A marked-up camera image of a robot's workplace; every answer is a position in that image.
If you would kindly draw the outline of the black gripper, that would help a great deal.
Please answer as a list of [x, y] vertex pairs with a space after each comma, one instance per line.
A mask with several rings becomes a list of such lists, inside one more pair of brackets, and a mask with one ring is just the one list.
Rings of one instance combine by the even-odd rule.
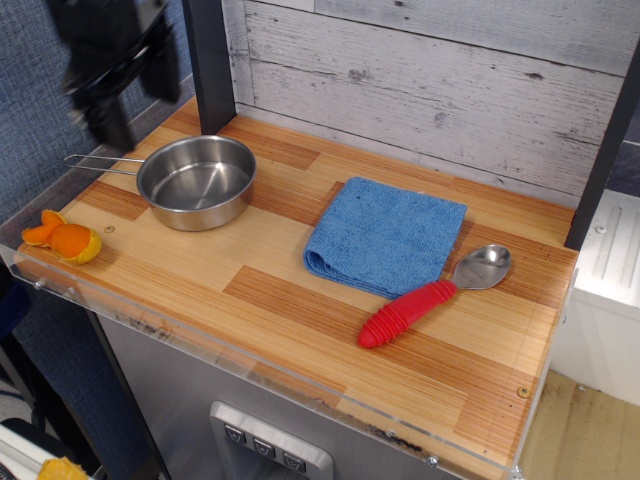
[[87, 108], [100, 144], [131, 151], [135, 140], [118, 95], [136, 78], [148, 95], [176, 103], [180, 80], [175, 36], [166, 1], [49, 1], [62, 42], [70, 49], [64, 93]]

